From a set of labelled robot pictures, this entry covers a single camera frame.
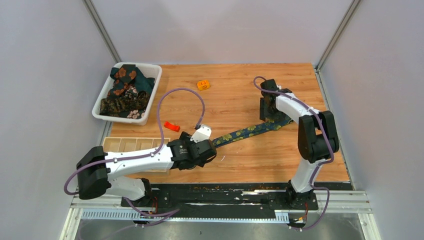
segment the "white plastic basket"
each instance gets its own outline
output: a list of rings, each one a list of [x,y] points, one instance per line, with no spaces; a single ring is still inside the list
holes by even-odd
[[[110,76],[107,77],[107,80],[104,83],[103,88],[101,89],[100,95],[98,96],[91,113],[95,118],[102,119],[105,121],[146,125],[147,120],[149,118],[150,109],[152,108],[153,100],[155,99],[156,91],[158,90],[159,82],[161,80],[162,68],[158,65],[136,62],[119,62],[113,67],[120,68],[124,64],[135,64],[135,66],[140,69],[140,71],[144,74],[146,78],[154,78],[153,91],[151,92],[150,99],[148,100],[145,112],[141,114],[142,117],[140,119],[131,119],[125,117],[100,115],[100,101],[108,96],[109,90],[111,90],[114,86],[114,80]]]

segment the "white wall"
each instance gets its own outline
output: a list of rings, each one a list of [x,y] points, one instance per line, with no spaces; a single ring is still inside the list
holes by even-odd
[[[351,0],[93,0],[123,61],[314,63]]]
[[[80,0],[1,1],[0,33],[0,238],[58,239],[114,62]]]
[[[384,240],[422,239],[424,1],[364,0],[323,68],[354,184]]]

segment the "orange object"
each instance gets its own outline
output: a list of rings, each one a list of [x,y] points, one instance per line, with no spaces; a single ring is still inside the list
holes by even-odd
[[[163,124],[163,126],[164,126],[165,128],[167,128],[167,129],[171,129],[172,131],[175,131],[175,132],[177,132],[177,133],[180,131],[180,126],[178,126],[178,125],[173,125],[173,124],[169,123],[168,121],[166,121],[166,122]]]
[[[197,88],[199,90],[206,90],[206,89],[208,89],[210,87],[211,87],[211,84],[209,83],[208,80],[203,80],[203,81],[198,81],[197,82]]]

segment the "orange dice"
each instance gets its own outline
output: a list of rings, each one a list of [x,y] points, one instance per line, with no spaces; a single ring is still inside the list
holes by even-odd
[[[199,90],[206,90],[210,87],[211,87],[211,84],[209,84],[208,80],[202,80],[202,81],[197,82],[197,88]]]

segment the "black metal base plate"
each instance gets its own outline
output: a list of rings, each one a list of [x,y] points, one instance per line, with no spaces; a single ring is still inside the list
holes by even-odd
[[[331,190],[352,190],[349,183],[316,183],[316,186],[325,186]],[[179,211],[174,217],[180,218],[231,218],[231,219],[273,219],[274,210],[305,210],[288,206],[284,199],[287,183],[203,183],[203,184],[152,184],[153,196],[158,199],[158,213]],[[270,190],[271,192],[257,192],[244,194],[255,190]],[[307,201],[309,210],[317,210],[318,204],[315,195]],[[153,202],[144,206],[133,204],[136,207],[150,207]],[[123,200],[121,206],[129,207]]]
[[[157,198],[157,205],[162,208],[170,208],[170,192],[168,190],[152,190],[153,197]],[[142,203],[142,201],[131,201],[134,207],[143,208],[143,207],[151,207],[153,205],[153,200],[150,200],[147,204]],[[122,198],[120,201],[120,205],[122,207],[129,207],[128,202]]]
[[[273,210],[306,210],[306,205],[302,205],[296,208],[290,207],[284,199],[286,198],[285,192],[269,192],[268,206]],[[318,201],[315,193],[313,193],[312,199],[306,201],[308,210],[318,210]]]

